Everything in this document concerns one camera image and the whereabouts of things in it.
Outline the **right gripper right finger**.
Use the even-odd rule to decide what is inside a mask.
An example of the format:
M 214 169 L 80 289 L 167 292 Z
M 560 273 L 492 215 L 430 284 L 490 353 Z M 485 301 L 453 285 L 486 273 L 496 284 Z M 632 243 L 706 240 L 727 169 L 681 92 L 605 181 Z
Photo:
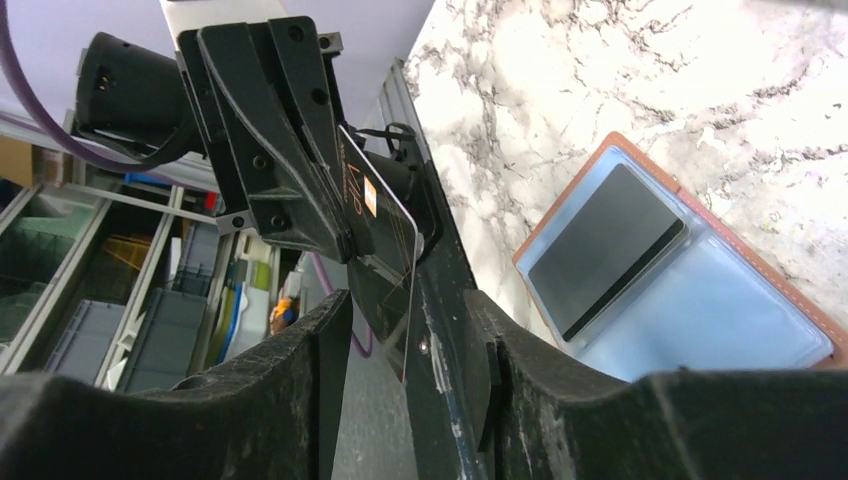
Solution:
M 843 369 L 697 371 L 628 383 L 464 295 L 496 379 L 484 423 L 497 479 L 843 479 Z

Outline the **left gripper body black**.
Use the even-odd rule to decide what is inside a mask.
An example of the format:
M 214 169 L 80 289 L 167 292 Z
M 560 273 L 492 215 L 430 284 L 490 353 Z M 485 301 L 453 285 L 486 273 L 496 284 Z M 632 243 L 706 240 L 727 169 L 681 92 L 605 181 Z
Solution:
M 204 152 L 211 163 L 223 200 L 224 211 L 218 223 L 221 229 L 255 229 L 232 159 L 228 135 L 218 114 L 215 94 L 200 57 L 197 32 L 201 28 L 178 35 L 178 66 Z

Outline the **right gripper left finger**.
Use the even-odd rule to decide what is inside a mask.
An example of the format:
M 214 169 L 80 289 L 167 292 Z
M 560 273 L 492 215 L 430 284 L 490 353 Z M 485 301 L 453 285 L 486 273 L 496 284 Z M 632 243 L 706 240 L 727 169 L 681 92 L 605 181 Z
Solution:
M 46 373 L 1 380 L 5 479 L 328 479 L 353 319 L 338 290 L 293 326 L 170 390 Z

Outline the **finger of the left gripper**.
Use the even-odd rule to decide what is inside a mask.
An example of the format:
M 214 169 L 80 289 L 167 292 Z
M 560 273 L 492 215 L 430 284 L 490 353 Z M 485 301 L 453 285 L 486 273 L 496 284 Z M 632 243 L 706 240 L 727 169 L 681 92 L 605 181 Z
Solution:
M 312 23 L 232 23 L 197 44 L 254 228 L 268 244 L 345 263 L 337 123 Z
M 271 20 L 268 29 L 279 106 L 269 133 L 280 170 L 275 193 L 291 219 L 347 219 L 337 140 L 346 122 L 333 69 L 340 41 L 307 16 Z

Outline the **black VIP card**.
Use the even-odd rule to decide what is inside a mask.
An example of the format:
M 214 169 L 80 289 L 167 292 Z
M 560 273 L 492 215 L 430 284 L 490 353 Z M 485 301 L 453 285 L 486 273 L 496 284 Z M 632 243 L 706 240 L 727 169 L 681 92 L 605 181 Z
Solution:
M 403 381 L 420 240 L 404 204 L 414 173 L 394 158 L 365 152 L 355 133 L 342 125 L 337 140 L 341 199 L 354 242 L 349 285 L 389 365 Z

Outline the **brown leather card holder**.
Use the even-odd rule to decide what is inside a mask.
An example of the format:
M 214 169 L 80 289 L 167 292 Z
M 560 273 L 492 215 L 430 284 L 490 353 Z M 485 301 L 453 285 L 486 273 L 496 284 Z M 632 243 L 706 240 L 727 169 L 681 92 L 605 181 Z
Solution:
M 584 199 L 618 164 L 646 181 L 688 230 L 577 336 L 565 341 L 517 263 L 572 195 Z M 558 345 L 607 375 L 635 381 L 695 370 L 843 368 L 847 333 L 694 195 L 623 135 L 609 134 L 514 254 Z

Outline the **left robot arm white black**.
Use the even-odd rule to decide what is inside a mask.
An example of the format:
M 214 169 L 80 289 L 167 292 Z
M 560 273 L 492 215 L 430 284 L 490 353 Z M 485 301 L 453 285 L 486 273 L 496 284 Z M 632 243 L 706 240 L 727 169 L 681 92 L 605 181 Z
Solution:
M 211 164 L 223 231 L 339 263 L 355 254 L 342 199 L 337 33 L 307 16 L 195 27 L 168 58 L 98 33 L 78 73 L 73 130 L 152 169 Z

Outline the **black magnetic stripe card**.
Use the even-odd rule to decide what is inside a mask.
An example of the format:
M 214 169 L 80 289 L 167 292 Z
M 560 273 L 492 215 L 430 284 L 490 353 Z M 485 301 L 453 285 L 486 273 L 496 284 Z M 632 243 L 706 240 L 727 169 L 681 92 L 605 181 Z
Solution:
M 517 266 L 570 341 L 687 230 L 641 176 L 618 164 L 586 198 L 561 204 Z

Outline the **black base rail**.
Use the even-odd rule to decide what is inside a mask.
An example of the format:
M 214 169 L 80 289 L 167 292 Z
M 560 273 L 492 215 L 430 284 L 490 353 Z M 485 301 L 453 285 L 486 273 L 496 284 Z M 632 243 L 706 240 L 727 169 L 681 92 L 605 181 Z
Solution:
M 489 479 L 489 413 L 501 389 L 495 344 L 471 317 L 465 296 L 476 282 L 425 145 L 409 125 L 356 130 L 367 153 L 414 173 L 404 202 L 419 229 L 403 380 L 418 475 Z

